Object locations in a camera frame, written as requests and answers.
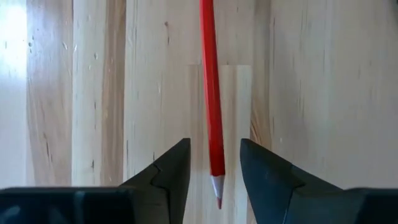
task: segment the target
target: sharpened pencil tip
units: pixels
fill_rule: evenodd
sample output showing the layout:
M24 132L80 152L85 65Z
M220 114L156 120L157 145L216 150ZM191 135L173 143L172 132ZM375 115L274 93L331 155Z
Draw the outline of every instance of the sharpened pencil tip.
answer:
M218 206L218 209L221 209L222 204L223 204L223 199L217 197L217 206Z

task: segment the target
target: wooden background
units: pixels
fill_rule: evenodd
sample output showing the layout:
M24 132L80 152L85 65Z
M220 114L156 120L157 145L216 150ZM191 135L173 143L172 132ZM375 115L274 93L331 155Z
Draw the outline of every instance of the wooden background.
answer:
M343 188L398 187L396 1L215 0L215 14L222 211L199 0L0 1L0 187L118 185L184 137L185 223L255 222L243 137Z

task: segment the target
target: black plastic part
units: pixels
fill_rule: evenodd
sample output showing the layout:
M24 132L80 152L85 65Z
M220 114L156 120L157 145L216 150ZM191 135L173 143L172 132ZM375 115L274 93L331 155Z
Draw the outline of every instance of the black plastic part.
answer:
M398 223L397 189L341 190L249 139L241 166L258 224Z
M120 187L0 191L0 223L180 224L190 180L183 139Z

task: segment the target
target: pencil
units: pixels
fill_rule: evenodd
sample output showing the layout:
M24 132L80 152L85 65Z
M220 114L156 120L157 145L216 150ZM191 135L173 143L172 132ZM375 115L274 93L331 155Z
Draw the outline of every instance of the pencil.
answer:
M217 198L217 206L221 209L225 178L225 161L213 0L200 0L200 21L210 175Z

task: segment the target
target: light wood surface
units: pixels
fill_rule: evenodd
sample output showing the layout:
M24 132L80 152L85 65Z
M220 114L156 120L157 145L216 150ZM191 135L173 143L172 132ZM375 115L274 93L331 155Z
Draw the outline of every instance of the light wood surface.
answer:
M282 0L271 9L272 149L343 187L398 187L398 8Z
M269 3L215 4L228 170L219 211L199 1L1 1L0 187L116 186L190 137L185 223L252 222L238 150L250 136L271 144Z

